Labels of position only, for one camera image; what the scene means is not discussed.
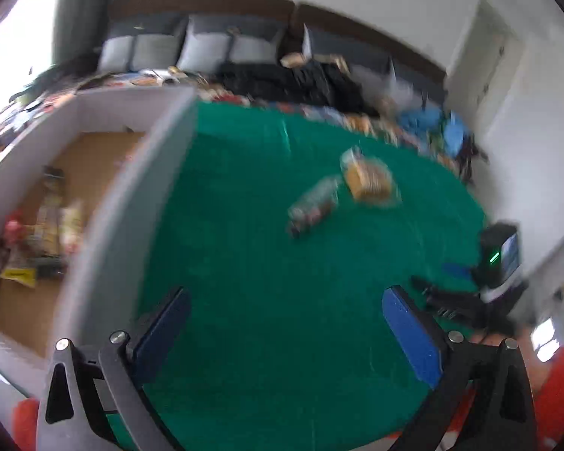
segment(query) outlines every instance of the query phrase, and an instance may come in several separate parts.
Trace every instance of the bright window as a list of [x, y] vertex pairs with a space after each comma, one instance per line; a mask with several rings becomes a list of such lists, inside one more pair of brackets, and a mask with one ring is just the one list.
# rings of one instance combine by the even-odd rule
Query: bright window
[[0, 110], [52, 64], [56, 0], [18, 0], [0, 23]]

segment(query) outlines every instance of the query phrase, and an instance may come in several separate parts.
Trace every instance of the bed headboard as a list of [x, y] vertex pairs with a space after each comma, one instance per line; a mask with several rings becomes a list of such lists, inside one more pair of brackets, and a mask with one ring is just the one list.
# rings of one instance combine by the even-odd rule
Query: bed headboard
[[308, 24], [380, 47], [434, 83], [442, 85], [445, 79], [444, 69], [388, 34], [346, 15], [292, 0], [113, 0], [109, 16], [118, 20], [165, 11], [256, 15], [286, 22], [289, 31], [282, 43], [283, 53], [301, 50], [303, 25]]

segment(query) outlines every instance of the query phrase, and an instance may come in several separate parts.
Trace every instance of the blue gripper pad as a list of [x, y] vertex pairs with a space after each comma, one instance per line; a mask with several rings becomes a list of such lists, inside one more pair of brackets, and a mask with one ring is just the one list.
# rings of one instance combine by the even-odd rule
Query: blue gripper pad
[[401, 287], [382, 294], [382, 314], [417, 378], [435, 388], [443, 373], [443, 350], [420, 320], [419, 310]]

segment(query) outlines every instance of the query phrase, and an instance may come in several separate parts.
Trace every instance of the packaged bread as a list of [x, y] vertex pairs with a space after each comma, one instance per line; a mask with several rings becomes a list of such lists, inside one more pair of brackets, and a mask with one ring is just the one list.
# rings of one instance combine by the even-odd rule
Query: packaged bread
[[356, 201], [377, 206], [393, 206], [399, 191], [388, 167], [379, 159], [364, 157], [359, 147], [344, 152], [340, 159], [344, 180]]

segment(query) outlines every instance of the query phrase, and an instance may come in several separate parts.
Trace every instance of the silver bolt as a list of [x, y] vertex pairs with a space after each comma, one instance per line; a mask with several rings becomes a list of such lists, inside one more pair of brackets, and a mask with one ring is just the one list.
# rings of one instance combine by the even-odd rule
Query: silver bolt
[[506, 348], [508, 349], [518, 349], [518, 343], [512, 339], [511, 337], [508, 337], [506, 339]]
[[462, 343], [464, 342], [464, 335], [462, 333], [459, 333], [458, 331], [451, 331], [449, 333], [449, 340], [452, 343]]
[[56, 342], [57, 351], [62, 351], [63, 349], [66, 349], [68, 346], [69, 346], [69, 339], [59, 339]]
[[111, 334], [111, 337], [109, 337], [109, 339], [111, 340], [111, 344], [119, 344], [127, 339], [127, 334], [124, 331], [115, 331]]

